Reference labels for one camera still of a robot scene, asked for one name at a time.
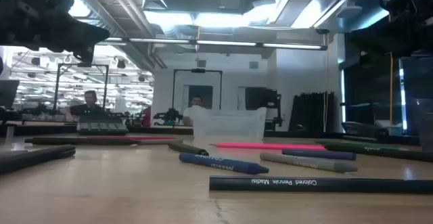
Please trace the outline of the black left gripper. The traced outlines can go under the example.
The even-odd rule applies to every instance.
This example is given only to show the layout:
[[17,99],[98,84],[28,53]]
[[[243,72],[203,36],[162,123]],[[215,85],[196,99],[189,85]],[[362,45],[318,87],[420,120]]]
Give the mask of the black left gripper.
[[73,5],[74,0],[0,0],[0,45],[73,51],[82,63],[92,63],[90,46],[109,38],[110,31],[69,16]]

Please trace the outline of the plain dark pencil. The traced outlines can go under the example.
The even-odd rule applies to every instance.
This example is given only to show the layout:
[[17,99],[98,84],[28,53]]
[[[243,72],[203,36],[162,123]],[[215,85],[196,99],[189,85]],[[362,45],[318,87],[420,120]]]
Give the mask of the plain dark pencil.
[[138,141],[117,138],[84,138],[84,137],[33,137],[24,140],[25,143],[36,145],[134,145]]

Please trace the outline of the green pencil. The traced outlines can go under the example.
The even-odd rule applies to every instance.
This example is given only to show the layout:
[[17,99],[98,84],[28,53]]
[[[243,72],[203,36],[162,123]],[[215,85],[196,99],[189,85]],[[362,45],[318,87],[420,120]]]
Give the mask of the green pencil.
[[358,147],[369,147],[369,148],[386,148],[392,150],[407,150],[407,148],[402,148],[400,146],[394,145],[382,145],[377,143],[365,143],[365,142],[355,142],[355,141],[336,141],[336,140],[315,140],[316,144],[327,145],[327,144],[336,144],[336,145],[345,145],[345,146],[358,146]]

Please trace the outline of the pink pencil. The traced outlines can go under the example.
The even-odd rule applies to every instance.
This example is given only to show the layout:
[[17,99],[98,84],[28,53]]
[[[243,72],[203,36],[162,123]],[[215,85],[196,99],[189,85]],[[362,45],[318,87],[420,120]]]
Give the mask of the pink pencil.
[[325,150],[321,145],[290,145],[263,143],[212,143],[218,148],[257,149],[257,150]]

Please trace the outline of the person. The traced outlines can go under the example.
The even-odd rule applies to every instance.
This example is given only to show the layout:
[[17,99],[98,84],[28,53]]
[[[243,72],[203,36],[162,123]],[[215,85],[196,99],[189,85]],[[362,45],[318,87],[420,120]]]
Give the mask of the person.
[[86,91],[85,103],[81,105],[62,108],[60,113],[65,116],[103,116],[106,111],[97,102],[97,94],[94,90]]
[[191,99],[190,107],[186,108],[183,112],[183,124],[185,126],[192,126],[193,125],[193,118],[191,115],[191,109],[194,106],[202,107],[202,97],[200,95],[193,96]]

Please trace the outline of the dark gray compartment bin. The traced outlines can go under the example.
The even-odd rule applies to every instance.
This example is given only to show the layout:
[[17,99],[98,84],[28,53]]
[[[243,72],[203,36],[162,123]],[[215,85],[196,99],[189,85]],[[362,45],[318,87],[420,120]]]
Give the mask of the dark gray compartment bin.
[[82,116],[76,127],[80,135],[126,135],[129,130],[118,116]]

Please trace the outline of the dark monitor screen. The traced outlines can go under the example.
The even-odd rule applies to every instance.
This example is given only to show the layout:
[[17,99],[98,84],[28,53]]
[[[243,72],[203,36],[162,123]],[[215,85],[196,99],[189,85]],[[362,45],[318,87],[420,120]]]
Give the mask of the dark monitor screen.
[[0,106],[13,106],[19,84],[19,80],[0,80]]

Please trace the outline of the red background object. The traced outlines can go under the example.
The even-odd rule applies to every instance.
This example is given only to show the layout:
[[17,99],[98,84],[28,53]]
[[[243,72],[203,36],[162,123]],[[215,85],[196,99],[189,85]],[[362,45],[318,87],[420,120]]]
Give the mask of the red background object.
[[141,112],[141,126],[142,127],[150,127],[152,121],[152,107],[148,106]]

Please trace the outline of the black curtain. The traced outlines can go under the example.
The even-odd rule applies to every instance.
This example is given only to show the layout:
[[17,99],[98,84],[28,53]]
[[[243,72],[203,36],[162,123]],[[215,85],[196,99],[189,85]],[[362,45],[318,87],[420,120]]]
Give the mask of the black curtain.
[[295,95],[288,131],[329,133],[336,122],[334,92],[301,93]]

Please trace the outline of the black pen with print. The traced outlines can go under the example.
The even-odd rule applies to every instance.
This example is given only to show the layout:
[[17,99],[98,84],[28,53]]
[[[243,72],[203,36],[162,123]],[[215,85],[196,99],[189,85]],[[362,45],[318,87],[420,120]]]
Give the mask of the black pen with print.
[[324,148],[336,152],[352,152],[356,154],[382,156],[387,158],[400,158],[405,160],[416,160],[422,162],[433,162],[433,153],[418,152],[411,150],[395,150],[388,148],[375,148],[361,145],[346,145],[330,143],[325,144]]

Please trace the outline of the gray pen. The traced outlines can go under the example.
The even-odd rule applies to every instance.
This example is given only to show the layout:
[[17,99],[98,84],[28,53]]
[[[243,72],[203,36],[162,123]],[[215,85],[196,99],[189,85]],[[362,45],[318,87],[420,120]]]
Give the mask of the gray pen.
[[139,140],[137,145],[167,145],[171,143],[183,143],[182,139],[145,139]]

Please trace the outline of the long ceiling light fixture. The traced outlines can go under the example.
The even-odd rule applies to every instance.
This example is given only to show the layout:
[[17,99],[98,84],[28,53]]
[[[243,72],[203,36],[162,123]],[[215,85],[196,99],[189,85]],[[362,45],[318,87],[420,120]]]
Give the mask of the long ceiling light fixture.
[[327,50],[326,45],[305,45],[295,43],[258,43],[246,41],[211,41],[197,39],[144,39],[144,38],[120,38],[110,37],[102,43],[155,43],[171,45],[219,45],[219,46],[236,46],[236,47],[257,47],[272,49],[301,49],[301,50]]

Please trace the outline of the grey colored pencil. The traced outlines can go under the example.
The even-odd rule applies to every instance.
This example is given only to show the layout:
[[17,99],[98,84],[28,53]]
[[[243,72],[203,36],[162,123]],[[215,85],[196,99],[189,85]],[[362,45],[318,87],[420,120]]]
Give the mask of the grey colored pencil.
[[353,173],[358,171],[358,168],[355,165],[337,160],[326,160],[321,158],[260,153],[260,159],[269,162],[289,164],[323,171],[332,171],[336,173]]

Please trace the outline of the short dark olive pencil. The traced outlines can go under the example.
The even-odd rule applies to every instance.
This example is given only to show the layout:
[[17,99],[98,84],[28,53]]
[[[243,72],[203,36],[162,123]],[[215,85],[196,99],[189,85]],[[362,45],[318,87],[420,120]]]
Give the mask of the short dark olive pencil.
[[197,148],[192,145],[187,145],[180,142],[171,142],[168,143],[168,147],[174,151],[182,152],[182,153],[188,153],[188,154],[197,154],[202,156],[208,156],[209,153],[202,148]]

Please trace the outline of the dark pencil with white print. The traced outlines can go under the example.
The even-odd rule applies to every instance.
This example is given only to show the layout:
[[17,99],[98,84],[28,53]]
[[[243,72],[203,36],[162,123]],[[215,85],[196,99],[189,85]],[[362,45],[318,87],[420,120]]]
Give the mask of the dark pencil with white print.
[[433,180],[211,176],[210,191],[433,194]]

